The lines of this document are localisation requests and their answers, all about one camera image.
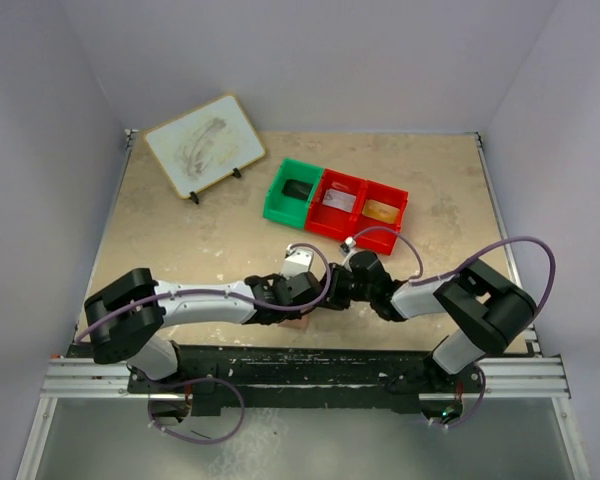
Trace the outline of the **brown leather card holder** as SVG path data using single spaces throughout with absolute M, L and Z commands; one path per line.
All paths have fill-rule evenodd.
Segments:
M 310 316 L 304 315 L 299 319 L 287 319 L 279 324 L 281 328 L 294 329 L 299 331 L 306 331 L 310 324 Z

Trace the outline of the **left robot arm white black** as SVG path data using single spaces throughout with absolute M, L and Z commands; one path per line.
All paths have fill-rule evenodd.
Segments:
M 89 297 L 87 328 L 97 364 L 126 362 L 164 392 L 182 387 L 186 369 L 179 348 L 158 331 L 185 324 L 280 323 L 320 303 L 324 286 L 308 271 L 290 277 L 250 276 L 219 285 L 179 285 L 154 279 L 147 268 L 129 271 Z

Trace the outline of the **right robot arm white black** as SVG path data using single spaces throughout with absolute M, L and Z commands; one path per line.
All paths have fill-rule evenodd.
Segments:
M 473 362 L 502 354 L 537 313 L 525 291 L 479 259 L 429 283 L 392 278 L 371 251 L 353 254 L 346 265 L 332 263 L 330 272 L 322 308 L 341 311 L 353 302 L 366 302 L 391 322 L 450 316 L 458 330 L 433 349 L 424 369 L 426 383 L 436 391 L 449 390 Z

